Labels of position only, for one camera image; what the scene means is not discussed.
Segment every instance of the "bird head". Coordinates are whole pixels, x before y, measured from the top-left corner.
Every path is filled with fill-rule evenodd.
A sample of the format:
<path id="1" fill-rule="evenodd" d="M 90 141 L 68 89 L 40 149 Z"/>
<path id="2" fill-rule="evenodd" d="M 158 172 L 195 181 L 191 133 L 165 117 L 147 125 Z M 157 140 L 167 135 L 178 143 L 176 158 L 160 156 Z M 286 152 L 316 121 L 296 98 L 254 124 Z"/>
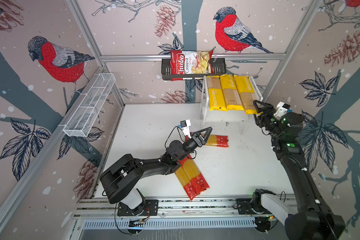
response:
<path id="1" fill-rule="evenodd" d="M 44 60 L 43 58 L 43 52 L 41 50 L 41 48 L 43 47 L 43 45 L 45 43 L 47 43 L 48 41 L 41 37 L 41 36 L 35 36 L 34 38 L 32 38 L 29 43 L 28 43 L 28 51 L 29 51 L 29 56 L 31 57 L 31 59 L 34 60 L 39 60 L 42 61 Z"/>
<path id="2" fill-rule="evenodd" d="M 220 8 L 215 16 L 213 17 L 214 20 L 216 20 L 218 23 L 221 23 L 223 19 L 228 15 L 236 15 L 236 11 L 233 9 L 233 7 L 223 7 Z"/>

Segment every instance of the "black plastic tray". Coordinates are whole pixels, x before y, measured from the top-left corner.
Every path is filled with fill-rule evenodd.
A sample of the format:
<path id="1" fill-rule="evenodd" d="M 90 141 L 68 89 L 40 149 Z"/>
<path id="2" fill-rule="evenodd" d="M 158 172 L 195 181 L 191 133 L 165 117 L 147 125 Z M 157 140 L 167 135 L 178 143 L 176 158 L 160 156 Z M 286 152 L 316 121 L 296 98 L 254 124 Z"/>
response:
<path id="1" fill-rule="evenodd" d="M 171 60 L 169 58 L 163 58 L 161 60 L 161 74 L 163 80 L 170 81 L 172 78 L 202 78 L 204 76 L 223 75 L 226 74 L 227 69 L 225 65 L 225 58 L 214 58 L 210 59 L 213 73 L 202 73 L 202 74 L 171 74 Z"/>

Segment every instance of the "cassava chips bag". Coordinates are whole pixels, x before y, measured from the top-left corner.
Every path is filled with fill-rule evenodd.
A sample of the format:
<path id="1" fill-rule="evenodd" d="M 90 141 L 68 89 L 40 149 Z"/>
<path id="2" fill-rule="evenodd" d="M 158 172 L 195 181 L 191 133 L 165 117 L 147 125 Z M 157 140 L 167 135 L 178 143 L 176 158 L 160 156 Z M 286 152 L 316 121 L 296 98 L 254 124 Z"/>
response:
<path id="1" fill-rule="evenodd" d="M 209 60 L 212 51 L 171 51 L 172 74 L 203 74 L 213 73 Z M 192 78 L 172 78 L 171 81 L 188 80 Z"/>

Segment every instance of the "white shelf rack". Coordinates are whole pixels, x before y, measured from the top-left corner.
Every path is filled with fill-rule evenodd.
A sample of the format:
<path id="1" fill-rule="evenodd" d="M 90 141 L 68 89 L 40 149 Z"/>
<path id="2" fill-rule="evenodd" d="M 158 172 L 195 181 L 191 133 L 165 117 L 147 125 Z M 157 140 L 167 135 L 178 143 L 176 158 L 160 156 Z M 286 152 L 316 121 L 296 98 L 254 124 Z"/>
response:
<path id="1" fill-rule="evenodd" d="M 254 82 L 253 76 L 250 76 L 250 82 L 254 88 L 254 93 L 256 99 L 259 101 L 263 100 L 263 96 L 256 83 Z M 244 111 L 218 111 L 218 110 L 210 110 L 209 106 L 209 93 L 208 88 L 206 87 L 206 76 L 204 76 L 203 80 L 203 89 L 202 89 L 202 98 L 200 104 L 200 115 L 201 115 L 201 124 L 203 125 L 205 122 L 247 122 L 249 120 L 249 116 Z"/>
<path id="2" fill-rule="evenodd" d="M 108 94 L 115 84 L 112 73 L 100 73 L 63 131 L 69 136 L 87 137 Z"/>

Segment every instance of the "mesh basket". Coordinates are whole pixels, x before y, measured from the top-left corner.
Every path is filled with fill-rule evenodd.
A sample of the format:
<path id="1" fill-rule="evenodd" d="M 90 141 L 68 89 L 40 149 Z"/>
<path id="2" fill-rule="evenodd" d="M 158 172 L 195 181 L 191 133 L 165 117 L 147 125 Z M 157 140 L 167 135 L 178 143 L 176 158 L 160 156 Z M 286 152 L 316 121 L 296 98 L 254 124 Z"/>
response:
<path id="1" fill-rule="evenodd" d="M 112 73 L 100 73 L 97 76 L 96 81 L 64 127 L 63 131 L 69 137 L 88 136 L 114 83 L 115 76 Z"/>

